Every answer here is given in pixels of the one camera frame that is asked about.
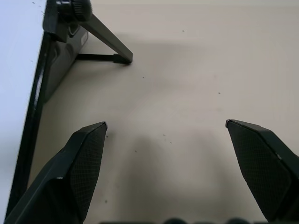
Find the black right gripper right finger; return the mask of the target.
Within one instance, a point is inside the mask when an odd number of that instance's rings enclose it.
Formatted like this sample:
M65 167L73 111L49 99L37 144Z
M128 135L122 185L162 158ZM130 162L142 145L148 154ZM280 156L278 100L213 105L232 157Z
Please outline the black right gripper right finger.
M271 130L226 121L247 186L268 222L299 222L299 157Z

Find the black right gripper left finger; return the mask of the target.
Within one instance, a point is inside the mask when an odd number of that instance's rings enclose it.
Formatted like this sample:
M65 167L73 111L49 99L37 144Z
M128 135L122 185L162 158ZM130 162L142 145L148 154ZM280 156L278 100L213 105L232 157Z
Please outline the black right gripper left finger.
M99 177L107 124L74 132L39 172L6 224L81 224Z

